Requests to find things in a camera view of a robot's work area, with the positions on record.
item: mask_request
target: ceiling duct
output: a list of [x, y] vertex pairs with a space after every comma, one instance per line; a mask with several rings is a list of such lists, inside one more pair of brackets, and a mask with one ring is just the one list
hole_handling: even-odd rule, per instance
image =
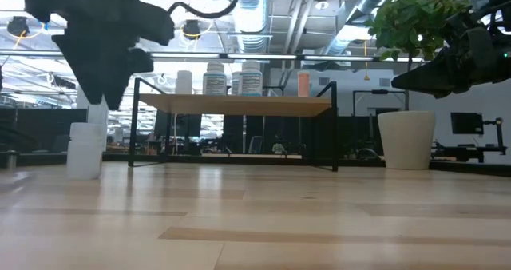
[[[338, 25], [344, 26], [347, 22], [352, 21], [355, 18], [360, 18], [364, 15], [370, 14], [379, 4], [384, 2], [385, 0], [355, 0], [355, 4], [353, 2], [345, 2], [341, 6], [341, 10], [339, 11], [338, 16], [343, 20]], [[344, 38], [343, 28], [339, 31], [339, 33], [330, 41], [327, 47], [323, 50], [322, 54], [325, 55], [340, 55], [350, 44], [352, 41], [351, 38]]]
[[268, 0], [239, 0], [234, 11], [236, 31], [247, 33], [238, 36], [241, 52], [266, 52], [268, 37], [258, 36], [267, 27]]

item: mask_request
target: ceiling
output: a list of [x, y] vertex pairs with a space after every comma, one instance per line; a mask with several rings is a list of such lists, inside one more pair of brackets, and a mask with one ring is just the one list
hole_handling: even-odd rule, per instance
[[[205, 12], [218, 11], [223, 9], [228, 0], [152, 0], [149, 1], [157, 6], [168, 8], [174, 2], [182, 1], [194, 8]], [[294, 8], [305, 8], [305, 2], [301, 3], [297, 0], [267, 0], [267, 27], [263, 34], [269, 38], [266, 51], [273, 54], [281, 54], [284, 51], [288, 27], [291, 24], [291, 13]], [[317, 50], [326, 46], [332, 38], [338, 33], [337, 15], [342, 2], [346, 0], [327, 0], [329, 6], [324, 10], [317, 10], [312, 7], [305, 23], [303, 35], [301, 36], [297, 51]], [[58, 15], [52, 16], [52, 21], [46, 29], [42, 29], [41, 24], [34, 18], [30, 17], [23, 11], [23, 0], [0, 0], [0, 50], [58, 50], [51, 40], [51, 35], [63, 33], [66, 21]], [[30, 39], [19, 40], [7, 32], [7, 23], [13, 16], [29, 17], [27, 24], [30, 27]], [[141, 40], [139, 46], [148, 51], [155, 52], [207, 52], [207, 53], [235, 53], [240, 52], [240, 44], [237, 39], [240, 32], [240, 23], [250, 25], [251, 21], [236, 17], [236, 11], [216, 20], [203, 20], [200, 18], [200, 29], [204, 31], [200, 39], [191, 42], [181, 34], [181, 27], [187, 19], [194, 18], [191, 14], [186, 13], [182, 9], [177, 9], [172, 14], [172, 20], [176, 24], [176, 38], [171, 40], [168, 46], [161, 46], [155, 42]], [[375, 55], [377, 50], [374, 48], [374, 42], [369, 41], [366, 50], [364, 45], [351, 43], [348, 50], [352, 55]], [[0, 63], [4, 62], [7, 57], [0, 57]], [[392, 63], [377, 64], [370, 68], [395, 69]], [[239, 62], [226, 63], [226, 73], [230, 77], [231, 72], [239, 71], [241, 65]], [[365, 68], [364, 64], [353, 64], [353, 68], [360, 70]], [[176, 73], [178, 70], [190, 70], [193, 72], [193, 89], [196, 93], [202, 91], [202, 74], [206, 70], [206, 62], [170, 62], [156, 61], [153, 73], [144, 73], [142, 76], [150, 81], [154, 81], [163, 91], [172, 92], [175, 85]], [[23, 96], [11, 96], [19, 101], [25, 101], [30, 104], [43, 105], [61, 105], [64, 107], [74, 107], [76, 101], [76, 91], [68, 91], [60, 89], [48, 82], [48, 73], [51, 72], [61, 78], [77, 84], [77, 81], [68, 66], [67, 62], [62, 58], [24, 58], [10, 57], [3, 67], [4, 76], [4, 92], [10, 90], [44, 92], [42, 94], [34, 94]], [[66, 92], [66, 95], [57, 95], [58, 92]], [[133, 93], [133, 82], [126, 90], [127, 95], [123, 100], [119, 116], [126, 116], [131, 110], [133, 98], [129, 95]]]

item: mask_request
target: white wall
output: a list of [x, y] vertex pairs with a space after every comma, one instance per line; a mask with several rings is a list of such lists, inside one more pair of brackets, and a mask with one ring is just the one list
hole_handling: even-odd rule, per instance
[[[297, 80], [298, 70], [294, 70], [289, 77], [289, 82], [286, 87], [286, 96], [297, 96]], [[329, 70], [322, 73], [311, 70], [311, 96], [315, 96], [319, 93], [324, 86], [319, 85], [320, 77], [328, 77], [331, 81], [337, 82], [338, 90], [338, 107], [339, 116], [350, 116], [353, 113], [352, 93], [353, 90], [373, 90], [381, 89], [379, 86], [380, 78], [394, 77], [392, 70], [369, 70], [368, 76], [369, 81], [364, 80], [366, 76], [365, 70], [360, 70], [357, 73], [353, 73], [350, 70], [345, 71], [334, 71]], [[280, 79], [280, 69], [271, 70], [271, 85], [278, 85]], [[389, 95], [372, 95], [370, 93], [357, 93], [357, 116], [369, 115], [368, 109], [373, 108], [400, 108], [404, 109], [404, 96], [398, 94], [398, 98], [393, 94]]]
[[[467, 93], [451, 94], [448, 97], [435, 99], [434, 97], [412, 93], [410, 95], [411, 110], [433, 110], [436, 114], [437, 124], [434, 137], [443, 145], [496, 144], [497, 131], [495, 126], [486, 125], [485, 135], [454, 135], [451, 129], [450, 113], [467, 112], [482, 113], [484, 120], [494, 120], [502, 117], [504, 124], [502, 132], [504, 145], [511, 146], [511, 80], [497, 84], [474, 86]], [[485, 155], [488, 163], [511, 163], [511, 155], [500, 156], [497, 153]]]

